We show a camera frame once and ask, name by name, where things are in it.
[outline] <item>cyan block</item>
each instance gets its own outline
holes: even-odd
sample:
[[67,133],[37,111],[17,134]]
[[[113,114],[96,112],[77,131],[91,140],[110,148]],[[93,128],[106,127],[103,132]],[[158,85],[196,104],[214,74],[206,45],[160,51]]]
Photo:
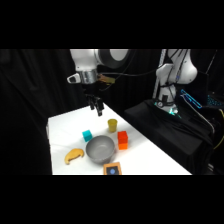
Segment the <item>cyan block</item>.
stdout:
[[92,136],[90,131],[85,131],[82,134],[83,134],[83,137],[85,139],[85,142],[88,142],[88,141],[90,141],[93,138],[93,136]]

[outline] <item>gray bowl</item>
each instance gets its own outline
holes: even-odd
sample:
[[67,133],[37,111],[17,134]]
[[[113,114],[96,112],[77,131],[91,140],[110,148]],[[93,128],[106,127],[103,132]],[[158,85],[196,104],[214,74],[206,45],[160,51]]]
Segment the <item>gray bowl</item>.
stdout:
[[110,163],[115,153],[115,144],[107,136],[98,136],[90,140],[86,146],[87,156],[95,163]]

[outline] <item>white tabletop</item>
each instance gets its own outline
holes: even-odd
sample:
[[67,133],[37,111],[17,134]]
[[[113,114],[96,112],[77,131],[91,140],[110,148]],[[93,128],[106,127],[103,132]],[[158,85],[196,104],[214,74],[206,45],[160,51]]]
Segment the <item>white tabletop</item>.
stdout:
[[[118,121],[117,131],[126,131],[129,148],[118,150],[117,132],[109,133],[107,121]],[[105,105],[103,116],[98,117],[90,107],[66,113],[49,119],[49,139],[51,145],[54,175],[103,175],[103,166],[93,163],[87,155],[72,160],[66,165],[64,158],[72,149],[85,151],[82,132],[90,130],[93,137],[105,135],[113,139],[116,153],[111,163],[120,162],[123,175],[190,175],[183,167],[144,137],[129,123]]]

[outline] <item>yellow banana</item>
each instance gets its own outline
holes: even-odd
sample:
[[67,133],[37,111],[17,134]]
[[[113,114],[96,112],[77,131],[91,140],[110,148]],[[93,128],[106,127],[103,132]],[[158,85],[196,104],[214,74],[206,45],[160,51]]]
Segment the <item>yellow banana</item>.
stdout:
[[84,151],[82,149],[73,149],[71,152],[69,152],[67,154],[67,156],[65,157],[65,163],[67,165],[69,165],[69,161],[71,161],[72,159],[76,159],[79,156],[83,157],[84,156]]

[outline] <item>orange block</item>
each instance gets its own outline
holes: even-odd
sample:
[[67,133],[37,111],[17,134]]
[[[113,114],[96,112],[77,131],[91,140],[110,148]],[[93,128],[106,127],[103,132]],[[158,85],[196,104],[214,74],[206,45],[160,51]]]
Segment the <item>orange block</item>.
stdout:
[[118,147],[120,150],[128,149],[128,135],[126,131],[118,132]]
[[118,147],[119,147],[120,150],[127,150],[128,149],[128,143],[118,144]]

